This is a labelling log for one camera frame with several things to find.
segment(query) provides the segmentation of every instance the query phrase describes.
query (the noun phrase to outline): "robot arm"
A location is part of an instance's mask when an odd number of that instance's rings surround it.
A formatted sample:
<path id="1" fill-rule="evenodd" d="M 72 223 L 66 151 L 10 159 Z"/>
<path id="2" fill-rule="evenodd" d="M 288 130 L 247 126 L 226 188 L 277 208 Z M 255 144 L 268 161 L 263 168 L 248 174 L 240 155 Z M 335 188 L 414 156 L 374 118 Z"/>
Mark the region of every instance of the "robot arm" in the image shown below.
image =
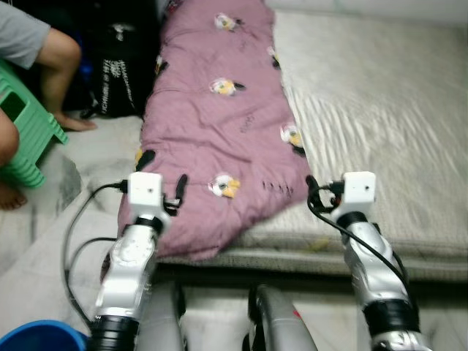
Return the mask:
<path id="1" fill-rule="evenodd" d="M 345 173 L 341 181 L 326 189 L 335 198 L 333 207 L 323 206 L 317 182 L 308 179 L 309 202 L 314 214 L 330 213 L 332 222 L 341 231 L 345 248 L 344 260 L 352 273 L 352 285 L 358 297 L 371 334 L 373 351 L 431 351 L 420 333 L 418 308 L 407 291 L 407 284 L 365 246 L 345 232 L 367 243 L 397 268 L 390 244 L 380 235 L 378 226 L 369 223 L 366 215 L 375 201 L 375 174 Z"/>
<path id="2" fill-rule="evenodd" d="M 186 175 L 176 198 L 166 201 L 159 174 L 136 172 L 128 183 L 128 200 L 135 223 L 125 229 L 110 252 L 110 268 L 96 301 L 88 351 L 127 351 L 135 337 L 145 302 L 151 297 L 150 278 L 156 268 L 157 241 L 170 226 L 170 215 L 182 204 Z"/>

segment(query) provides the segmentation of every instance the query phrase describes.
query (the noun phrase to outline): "floor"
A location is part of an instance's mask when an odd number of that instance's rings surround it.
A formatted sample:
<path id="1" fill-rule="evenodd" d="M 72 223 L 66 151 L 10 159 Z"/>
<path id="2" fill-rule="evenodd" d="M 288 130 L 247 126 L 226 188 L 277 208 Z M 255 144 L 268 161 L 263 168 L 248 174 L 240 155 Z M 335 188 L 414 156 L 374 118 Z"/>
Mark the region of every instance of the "floor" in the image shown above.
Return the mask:
<path id="1" fill-rule="evenodd" d="M 136 117 L 98 119 L 97 123 L 98 130 L 70 133 L 68 145 L 53 145 L 41 163 L 46 185 L 26 191 L 29 204 L 24 208 L 0 213 L 0 311 L 4 315 L 0 335 L 38 319 L 62 320 L 86 332 L 61 284 L 62 238 L 88 188 L 125 178 L 132 171 L 140 129 Z M 119 199 L 113 190 L 99 195 L 75 228 L 72 246 L 97 235 L 115 235 Z M 108 248 L 97 244 L 86 250 L 73 273 L 73 288 L 88 312 L 93 309 L 99 267 Z M 247 289 L 188 285 L 185 293 L 187 312 L 181 324 L 190 350 L 239 351 L 249 329 Z M 289 290 L 286 295 L 320 351 L 369 349 L 365 321 L 349 290 Z M 466 295 L 448 296 L 439 292 L 420 301 L 422 330 L 435 350 L 468 350 Z"/>

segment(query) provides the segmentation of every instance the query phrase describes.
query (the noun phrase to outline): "person's leg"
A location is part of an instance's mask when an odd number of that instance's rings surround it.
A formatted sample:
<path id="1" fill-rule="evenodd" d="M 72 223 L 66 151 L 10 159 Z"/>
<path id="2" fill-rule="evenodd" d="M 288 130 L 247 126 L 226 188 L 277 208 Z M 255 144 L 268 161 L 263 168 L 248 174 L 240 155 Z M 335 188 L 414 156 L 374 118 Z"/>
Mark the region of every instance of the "person's leg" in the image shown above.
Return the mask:
<path id="1" fill-rule="evenodd" d="M 42 65 L 42 103 L 62 127 L 77 131 L 96 128 L 93 122 L 67 117 L 61 109 L 80 60 L 81 50 L 76 41 L 56 29 L 50 29 L 36 58 Z"/>
<path id="2" fill-rule="evenodd" d="M 0 109 L 0 167 L 6 165 L 16 154 L 20 135 L 15 125 Z M 13 210 L 26 203 L 26 198 L 17 189 L 0 181 L 0 209 Z"/>

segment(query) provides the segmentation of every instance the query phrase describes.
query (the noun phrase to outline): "white mattress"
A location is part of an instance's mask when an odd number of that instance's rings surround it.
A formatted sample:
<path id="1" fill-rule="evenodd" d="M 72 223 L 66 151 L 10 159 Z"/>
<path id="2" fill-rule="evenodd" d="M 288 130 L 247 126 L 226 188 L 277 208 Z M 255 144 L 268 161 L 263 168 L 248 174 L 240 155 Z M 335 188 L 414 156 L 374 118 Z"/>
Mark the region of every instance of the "white mattress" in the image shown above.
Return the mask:
<path id="1" fill-rule="evenodd" d="M 467 38 L 462 29 L 276 11 L 284 90 L 319 183 L 377 174 L 370 218 L 413 279 L 467 280 Z M 305 203 L 201 265 L 346 273 Z"/>

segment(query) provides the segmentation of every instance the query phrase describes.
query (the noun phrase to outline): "blue bucket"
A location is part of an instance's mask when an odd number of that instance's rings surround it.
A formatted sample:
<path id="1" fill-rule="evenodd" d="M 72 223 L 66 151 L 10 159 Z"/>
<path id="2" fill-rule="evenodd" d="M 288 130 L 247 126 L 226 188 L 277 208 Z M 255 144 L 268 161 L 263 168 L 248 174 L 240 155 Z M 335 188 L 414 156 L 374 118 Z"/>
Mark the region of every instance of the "blue bucket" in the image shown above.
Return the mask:
<path id="1" fill-rule="evenodd" d="M 85 351 L 87 337 L 56 320 L 38 320 L 0 339 L 0 351 Z"/>

